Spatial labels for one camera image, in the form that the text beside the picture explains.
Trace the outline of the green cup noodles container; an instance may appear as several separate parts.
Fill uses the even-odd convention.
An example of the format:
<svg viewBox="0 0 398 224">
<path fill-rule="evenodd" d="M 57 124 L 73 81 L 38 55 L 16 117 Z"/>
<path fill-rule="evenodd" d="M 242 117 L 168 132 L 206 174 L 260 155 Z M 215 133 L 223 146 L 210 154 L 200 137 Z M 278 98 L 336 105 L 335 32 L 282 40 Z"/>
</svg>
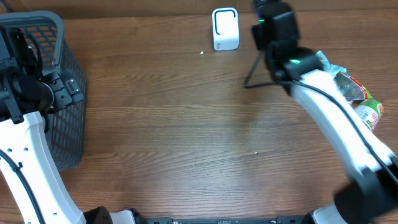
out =
<svg viewBox="0 0 398 224">
<path fill-rule="evenodd" d="M 362 101 L 354 110 L 372 132 L 376 129 L 384 113 L 383 105 L 373 98 Z"/>
</svg>

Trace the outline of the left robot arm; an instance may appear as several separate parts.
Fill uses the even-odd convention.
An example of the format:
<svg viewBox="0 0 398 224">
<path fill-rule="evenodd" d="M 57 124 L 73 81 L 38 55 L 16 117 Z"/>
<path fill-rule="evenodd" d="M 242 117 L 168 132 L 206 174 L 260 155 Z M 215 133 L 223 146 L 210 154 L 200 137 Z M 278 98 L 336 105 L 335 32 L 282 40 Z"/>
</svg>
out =
<svg viewBox="0 0 398 224">
<path fill-rule="evenodd" d="M 26 223 L 128 223 L 133 210 L 111 213 L 104 206 L 82 212 L 62 181 L 45 133 L 47 115 L 74 103 L 79 89 L 66 88 L 58 72 L 43 73 L 40 47 L 32 35 L 1 28 L 1 172 Z"/>
</svg>

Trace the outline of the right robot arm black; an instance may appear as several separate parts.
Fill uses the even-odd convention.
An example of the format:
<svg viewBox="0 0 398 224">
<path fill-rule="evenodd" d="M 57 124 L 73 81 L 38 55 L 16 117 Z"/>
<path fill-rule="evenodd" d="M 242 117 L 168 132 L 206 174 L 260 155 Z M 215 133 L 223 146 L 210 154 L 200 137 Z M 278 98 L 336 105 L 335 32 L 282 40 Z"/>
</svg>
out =
<svg viewBox="0 0 398 224">
<path fill-rule="evenodd" d="M 371 223 L 397 208 L 397 156 L 360 120 L 313 50 L 299 45 L 294 10 L 282 1 L 255 1 L 252 35 L 271 74 L 318 124 L 340 158 L 349 184 L 305 223 Z"/>
</svg>

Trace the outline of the green snack bag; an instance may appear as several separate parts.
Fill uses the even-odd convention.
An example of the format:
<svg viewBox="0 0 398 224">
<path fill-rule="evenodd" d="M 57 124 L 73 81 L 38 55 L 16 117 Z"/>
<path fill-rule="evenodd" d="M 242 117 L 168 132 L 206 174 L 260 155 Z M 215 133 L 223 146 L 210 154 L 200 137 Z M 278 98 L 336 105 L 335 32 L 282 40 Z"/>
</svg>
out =
<svg viewBox="0 0 398 224">
<path fill-rule="evenodd" d="M 373 99 L 366 87 L 346 72 L 338 73 L 334 81 L 337 89 L 350 105 L 354 102 Z"/>
</svg>

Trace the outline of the teal snack packet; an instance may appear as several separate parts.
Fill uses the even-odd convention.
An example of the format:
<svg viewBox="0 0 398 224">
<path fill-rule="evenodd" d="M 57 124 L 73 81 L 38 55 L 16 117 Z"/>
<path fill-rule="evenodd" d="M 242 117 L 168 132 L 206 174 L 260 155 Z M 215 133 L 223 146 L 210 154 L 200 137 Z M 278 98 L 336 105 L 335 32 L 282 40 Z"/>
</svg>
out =
<svg viewBox="0 0 398 224">
<path fill-rule="evenodd" d="M 323 64 L 324 71 L 330 73 L 333 78 L 335 78 L 339 73 L 347 72 L 347 69 L 345 67 L 330 63 L 322 51 L 318 51 L 315 55 L 317 59 L 319 59 L 319 61 L 321 61 L 321 63 Z"/>
</svg>

